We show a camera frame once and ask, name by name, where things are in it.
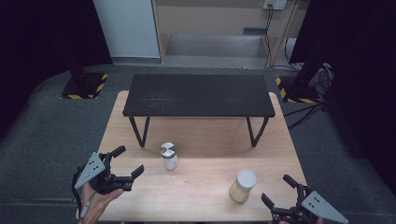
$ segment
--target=metal stand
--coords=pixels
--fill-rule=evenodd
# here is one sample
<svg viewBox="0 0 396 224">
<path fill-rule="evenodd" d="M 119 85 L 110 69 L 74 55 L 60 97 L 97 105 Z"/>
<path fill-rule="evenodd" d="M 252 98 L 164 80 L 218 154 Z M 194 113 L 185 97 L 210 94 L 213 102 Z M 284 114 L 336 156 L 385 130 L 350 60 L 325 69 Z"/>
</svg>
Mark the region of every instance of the metal stand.
<svg viewBox="0 0 396 224">
<path fill-rule="evenodd" d="M 149 130 L 149 119 L 150 119 L 150 117 L 146 117 L 145 130 L 143 132 L 143 138 L 142 138 L 140 136 L 139 130 L 137 130 L 137 125 L 136 125 L 136 121 L 134 120 L 134 117 L 129 117 L 129 121 L 131 121 L 132 128 L 134 129 L 134 135 L 136 135 L 137 142 L 139 142 L 139 146 L 141 146 L 141 147 L 144 147 L 146 144 L 146 138 L 147 138 L 148 130 Z M 269 120 L 269 117 L 264 118 L 262 127 L 259 130 L 259 133 L 257 134 L 256 137 L 254 137 L 253 130 L 251 128 L 250 118 L 247 117 L 248 133 L 250 135 L 250 142 L 253 147 L 257 146 L 257 144 L 259 143 L 259 140 L 262 137 L 262 133 L 264 132 L 264 129 L 268 123 L 268 120 Z"/>
</svg>

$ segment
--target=wooden table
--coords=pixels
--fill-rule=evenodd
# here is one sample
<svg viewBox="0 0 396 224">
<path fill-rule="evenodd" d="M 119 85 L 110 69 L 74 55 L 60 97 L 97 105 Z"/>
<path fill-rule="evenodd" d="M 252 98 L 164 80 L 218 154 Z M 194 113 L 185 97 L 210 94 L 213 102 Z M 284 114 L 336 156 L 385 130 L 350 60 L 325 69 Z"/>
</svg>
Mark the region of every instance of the wooden table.
<svg viewBox="0 0 396 224">
<path fill-rule="evenodd" d="M 126 152 L 112 160 L 117 176 L 130 175 L 139 165 L 145 172 L 132 191 L 112 202 L 100 220 L 111 221 L 264 221 L 272 220 L 262 193 L 276 207 L 296 204 L 297 192 L 282 180 L 284 174 L 306 184 L 279 102 L 270 93 L 276 116 L 268 122 L 262 140 L 252 147 L 245 118 L 152 118 L 150 141 L 144 148 L 122 115 L 128 91 L 120 92 L 111 113 L 99 152 L 118 146 Z M 144 127 L 145 118 L 136 118 Z M 253 131 L 262 119 L 252 118 Z M 177 147 L 178 167 L 163 168 L 160 146 Z M 236 203 L 229 188 L 242 169 L 255 172 L 258 182 L 247 202 Z"/>
</svg>

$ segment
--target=glass jar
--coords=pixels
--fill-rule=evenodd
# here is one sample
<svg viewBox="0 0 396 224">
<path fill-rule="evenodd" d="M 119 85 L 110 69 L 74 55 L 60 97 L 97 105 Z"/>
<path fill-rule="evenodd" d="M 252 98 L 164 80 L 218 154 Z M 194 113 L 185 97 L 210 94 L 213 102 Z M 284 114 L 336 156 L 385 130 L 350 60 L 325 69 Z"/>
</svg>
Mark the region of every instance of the glass jar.
<svg viewBox="0 0 396 224">
<path fill-rule="evenodd" d="M 257 178 L 253 171 L 244 169 L 239 171 L 230 187 L 230 196 L 238 203 L 244 203 L 251 189 L 256 185 Z"/>
<path fill-rule="evenodd" d="M 166 170 L 174 170 L 177 167 L 176 147 L 172 143 L 164 143 L 161 146 L 161 157 Z"/>
</svg>

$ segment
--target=cable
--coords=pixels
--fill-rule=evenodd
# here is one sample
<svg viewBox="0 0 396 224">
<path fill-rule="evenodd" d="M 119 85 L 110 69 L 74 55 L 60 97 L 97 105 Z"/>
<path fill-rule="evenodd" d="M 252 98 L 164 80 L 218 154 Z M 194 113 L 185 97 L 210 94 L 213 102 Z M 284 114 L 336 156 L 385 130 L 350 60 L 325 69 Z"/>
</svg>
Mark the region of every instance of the cable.
<svg viewBox="0 0 396 224">
<path fill-rule="evenodd" d="M 332 84 L 332 78 L 334 77 L 334 73 L 329 65 L 324 64 L 322 71 L 319 74 L 318 82 L 315 84 L 315 88 L 317 89 L 318 94 L 324 95 L 327 89 L 330 88 Z"/>
<path fill-rule="evenodd" d="M 289 39 L 286 38 L 286 41 L 285 41 L 285 48 L 284 48 L 284 50 L 285 50 L 285 58 L 286 58 L 286 61 L 288 62 L 288 64 L 290 65 L 291 68 L 293 68 L 293 69 L 296 70 L 296 71 L 301 71 L 301 69 L 298 69 L 298 68 L 294 67 L 294 66 L 290 63 L 290 57 L 289 57 L 289 55 L 288 55 L 288 53 L 287 53 L 287 51 L 286 51 L 286 48 L 287 48 L 287 46 L 288 46 L 288 42 L 289 42 Z"/>
<path fill-rule="evenodd" d="M 269 28 L 270 28 L 270 25 L 271 25 L 271 21 L 272 21 L 273 15 L 274 15 L 274 7 L 273 7 L 273 5 L 269 4 L 268 5 L 268 9 L 269 9 L 268 10 L 268 20 L 267 20 L 267 26 L 266 26 L 267 33 L 264 36 L 264 42 L 265 42 L 265 45 L 268 48 L 268 55 L 267 55 L 267 59 L 265 60 L 264 69 L 274 69 L 274 70 L 294 71 L 294 72 L 299 71 L 298 69 L 296 69 L 294 67 L 290 67 L 290 66 L 286 66 L 286 65 L 275 65 L 275 66 L 273 66 L 271 64 L 272 52 L 271 52 L 271 47 L 270 47 L 270 40 L 269 40 L 269 36 L 268 36 L 268 31 L 269 31 Z"/>
<path fill-rule="evenodd" d="M 268 48 L 268 55 L 267 55 L 267 60 L 265 60 L 265 65 L 264 68 L 266 68 L 267 64 L 268 64 L 268 59 L 272 58 L 272 54 L 271 54 L 271 48 L 270 48 L 270 41 L 269 41 L 269 37 L 268 37 L 268 31 L 270 29 L 270 25 L 271 25 L 271 21 L 272 21 L 272 16 L 273 16 L 273 6 L 272 4 L 268 5 L 268 20 L 267 20 L 267 33 L 265 34 L 264 40 L 265 40 L 265 44 Z"/>
<path fill-rule="evenodd" d="M 284 117 L 287 117 L 287 116 L 289 116 L 289 115 L 292 115 L 292 114 L 295 114 L 295 113 L 298 113 L 298 112 L 301 112 L 301 111 L 304 111 L 304 110 L 307 110 L 307 109 L 309 109 L 309 108 L 316 107 L 316 106 L 318 106 L 318 105 L 322 105 L 322 104 L 324 104 L 324 103 L 323 103 L 323 102 L 320 102 L 320 103 L 319 103 L 319 104 L 317 104 L 317 105 L 311 105 L 311 106 L 308 106 L 308 107 L 306 107 L 306 108 L 303 108 L 303 109 L 299 109 L 299 110 L 296 110 L 296 111 L 290 112 L 290 113 L 288 113 L 288 114 L 284 115 Z"/>
<path fill-rule="evenodd" d="M 317 105 L 314 105 L 314 106 L 309 106 L 308 108 L 311 108 L 311 109 L 308 111 L 308 113 L 306 113 L 301 119 L 297 120 L 296 122 L 294 122 L 293 124 L 291 124 L 290 126 L 288 126 L 288 129 L 291 130 L 291 129 L 293 129 L 294 127 L 296 127 L 297 125 L 302 124 L 302 123 L 305 122 L 306 120 L 310 119 L 311 116 L 312 116 L 315 112 L 317 112 L 318 110 L 320 110 L 320 109 L 321 109 L 322 111 L 327 111 L 326 106 L 321 106 L 320 108 L 317 108 L 318 106 L 323 105 L 323 104 L 324 104 L 324 103 L 322 102 L 322 103 L 317 104 Z"/>
</svg>

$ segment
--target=black curtain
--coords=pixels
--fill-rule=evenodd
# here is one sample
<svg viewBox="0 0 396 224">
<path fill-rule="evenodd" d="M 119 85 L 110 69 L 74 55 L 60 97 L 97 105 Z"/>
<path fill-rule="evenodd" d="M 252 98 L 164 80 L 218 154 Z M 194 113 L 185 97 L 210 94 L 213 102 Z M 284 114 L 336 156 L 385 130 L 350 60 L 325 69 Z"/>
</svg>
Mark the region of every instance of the black curtain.
<svg viewBox="0 0 396 224">
<path fill-rule="evenodd" d="M 112 64 L 92 0 L 2 0 L 0 33 L 0 136 L 43 80 L 70 65 Z"/>
<path fill-rule="evenodd" d="M 332 22 L 324 25 L 331 14 Z M 304 63 L 315 53 L 332 66 L 334 79 L 324 98 L 346 148 L 367 158 L 396 195 L 394 15 L 391 0 L 312 0 L 291 61 Z M 325 39 L 319 39 L 323 31 Z"/>
</svg>

